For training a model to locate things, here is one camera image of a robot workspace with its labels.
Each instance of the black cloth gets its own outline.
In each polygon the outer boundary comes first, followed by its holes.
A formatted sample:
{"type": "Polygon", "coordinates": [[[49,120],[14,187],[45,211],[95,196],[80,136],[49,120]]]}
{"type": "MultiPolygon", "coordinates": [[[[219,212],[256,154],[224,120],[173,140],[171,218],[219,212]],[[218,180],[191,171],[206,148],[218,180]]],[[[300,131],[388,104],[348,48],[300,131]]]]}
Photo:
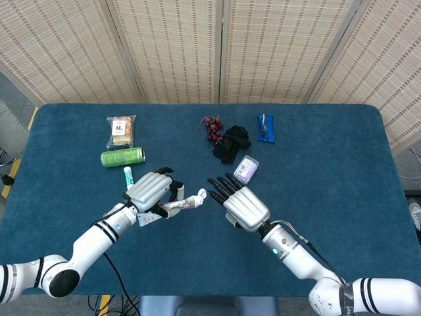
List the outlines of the black cloth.
{"type": "Polygon", "coordinates": [[[239,149],[248,148],[250,145],[248,131],[244,127],[234,125],[225,132],[222,143],[216,145],[212,152],[222,163],[233,163],[239,149]]]}

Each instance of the white sticker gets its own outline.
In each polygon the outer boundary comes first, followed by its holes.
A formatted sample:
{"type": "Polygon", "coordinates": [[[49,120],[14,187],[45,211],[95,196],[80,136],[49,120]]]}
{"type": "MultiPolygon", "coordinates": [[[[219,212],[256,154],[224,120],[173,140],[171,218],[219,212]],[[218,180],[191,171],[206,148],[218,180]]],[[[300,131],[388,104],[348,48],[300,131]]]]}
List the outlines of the white sticker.
{"type": "Polygon", "coordinates": [[[158,214],[154,214],[154,213],[142,213],[142,214],[139,214],[137,217],[139,219],[140,227],[151,224],[152,222],[155,222],[162,218],[158,214]]]}
{"type": "Polygon", "coordinates": [[[111,134],[113,136],[124,136],[124,135],[126,135],[126,121],[125,120],[113,120],[111,134]]]}
{"type": "Polygon", "coordinates": [[[255,166],[254,162],[248,159],[244,159],[243,163],[239,167],[238,173],[243,176],[244,174],[249,173],[250,169],[255,166]]]}

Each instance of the cable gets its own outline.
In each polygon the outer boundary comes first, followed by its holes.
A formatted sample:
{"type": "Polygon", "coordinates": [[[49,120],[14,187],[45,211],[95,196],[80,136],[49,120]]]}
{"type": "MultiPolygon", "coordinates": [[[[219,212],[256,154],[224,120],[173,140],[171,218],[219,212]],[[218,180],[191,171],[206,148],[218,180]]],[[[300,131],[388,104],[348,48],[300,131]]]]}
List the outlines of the cable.
{"type": "MultiPolygon", "coordinates": [[[[418,162],[421,164],[420,154],[417,153],[413,147],[409,151],[415,155],[415,157],[418,159],[418,162]]],[[[421,178],[421,174],[419,176],[401,176],[401,175],[399,176],[403,179],[408,179],[408,180],[421,178]]]]}
{"type": "Polygon", "coordinates": [[[120,296],[121,297],[121,311],[118,311],[116,309],[112,309],[110,311],[105,311],[103,314],[98,314],[98,316],[106,316],[109,313],[119,313],[120,315],[123,315],[122,310],[123,310],[123,295],[120,296]]]}
{"type": "Polygon", "coordinates": [[[101,217],[100,219],[97,219],[95,222],[93,222],[92,224],[91,224],[91,226],[89,226],[89,227],[92,227],[93,225],[95,225],[96,223],[98,223],[98,222],[101,222],[101,221],[103,221],[104,219],[107,219],[107,218],[109,218],[109,217],[111,217],[111,216],[113,216],[114,214],[116,214],[116,213],[118,213],[119,211],[121,211],[123,208],[125,208],[125,207],[127,207],[127,206],[129,206],[129,204],[130,204],[131,202],[130,201],[127,201],[122,207],[119,207],[118,209],[116,209],[114,212],[112,212],[112,213],[110,213],[110,214],[107,214],[107,215],[105,215],[104,217],[101,217]]]}
{"type": "Polygon", "coordinates": [[[123,292],[124,292],[124,294],[126,295],[126,297],[127,297],[128,301],[129,301],[129,302],[130,302],[130,304],[134,307],[134,309],[137,311],[137,314],[139,314],[139,316],[141,316],[141,315],[140,315],[140,311],[139,311],[139,309],[136,307],[136,305],[134,305],[134,303],[132,302],[132,300],[131,300],[131,299],[130,299],[130,297],[129,297],[129,294],[127,294],[126,288],[124,287],[123,280],[121,279],[120,273],[118,273],[116,266],[114,265],[114,263],[112,263],[112,261],[111,261],[110,257],[107,255],[107,253],[106,253],[106,252],[104,253],[104,256],[105,256],[105,259],[107,259],[107,261],[110,263],[110,265],[111,265],[112,269],[114,270],[114,272],[116,273],[117,278],[118,278],[118,280],[120,281],[120,285],[121,285],[121,287],[122,287],[122,289],[123,289],[123,292]]]}
{"type": "MultiPolygon", "coordinates": [[[[140,303],[140,300],[138,300],[137,302],[134,303],[134,305],[137,305],[138,303],[140,303]]],[[[125,311],[128,315],[128,312],[131,311],[133,309],[133,306],[131,306],[127,311],[125,311]]]]}
{"type": "Polygon", "coordinates": [[[294,228],[294,226],[292,226],[292,224],[290,222],[287,221],[273,221],[270,224],[276,224],[276,223],[280,223],[280,224],[284,224],[286,225],[289,229],[292,230],[292,232],[300,239],[302,240],[323,262],[325,262],[325,264],[332,270],[333,273],[335,273],[335,275],[338,277],[339,281],[342,284],[345,284],[345,280],[342,278],[342,276],[339,275],[339,272],[335,269],[335,267],[333,265],[331,265],[329,263],[329,261],[327,261],[326,259],[324,259],[324,257],[321,255],[320,252],[318,252],[318,250],[316,249],[316,247],[309,242],[309,240],[307,240],[306,238],[304,238],[303,235],[299,234],[296,229],[294,228]]]}
{"type": "Polygon", "coordinates": [[[100,296],[100,295],[98,295],[98,297],[97,297],[97,302],[96,302],[96,304],[95,304],[95,311],[93,311],[93,316],[96,316],[96,314],[97,314],[97,310],[98,310],[98,307],[99,307],[99,303],[100,303],[100,299],[99,298],[102,298],[102,296],[100,296]]]}
{"type": "MultiPolygon", "coordinates": [[[[113,295],[113,296],[111,296],[110,297],[110,300],[103,306],[103,308],[101,308],[99,311],[97,311],[97,313],[98,314],[100,314],[100,312],[102,312],[105,308],[107,308],[110,304],[111,304],[111,301],[112,301],[112,299],[115,297],[115,295],[113,295]]],[[[89,306],[89,308],[92,310],[92,311],[94,311],[94,308],[91,306],[91,301],[90,301],[90,299],[91,299],[91,296],[90,295],[88,295],[87,296],[87,304],[88,304],[88,306],[89,306]]]]}

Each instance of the blue wrapper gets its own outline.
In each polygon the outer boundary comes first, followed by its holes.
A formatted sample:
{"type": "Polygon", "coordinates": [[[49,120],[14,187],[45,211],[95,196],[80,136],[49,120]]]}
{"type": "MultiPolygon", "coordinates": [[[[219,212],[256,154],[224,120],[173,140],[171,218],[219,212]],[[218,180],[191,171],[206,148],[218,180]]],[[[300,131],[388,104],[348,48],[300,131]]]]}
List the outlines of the blue wrapper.
{"type": "Polygon", "coordinates": [[[274,116],[263,113],[258,115],[257,118],[259,120],[259,136],[257,140],[259,142],[274,143],[274,116]]]}

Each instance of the small box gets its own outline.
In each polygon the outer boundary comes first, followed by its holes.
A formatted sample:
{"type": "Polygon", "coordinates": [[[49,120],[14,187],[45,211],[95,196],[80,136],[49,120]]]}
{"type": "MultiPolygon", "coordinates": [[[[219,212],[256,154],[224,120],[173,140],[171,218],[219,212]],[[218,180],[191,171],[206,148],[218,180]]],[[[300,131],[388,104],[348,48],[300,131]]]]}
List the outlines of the small box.
{"type": "Polygon", "coordinates": [[[235,170],[234,176],[242,183],[247,184],[256,172],[257,167],[259,167],[259,162],[246,155],[235,170]]]}

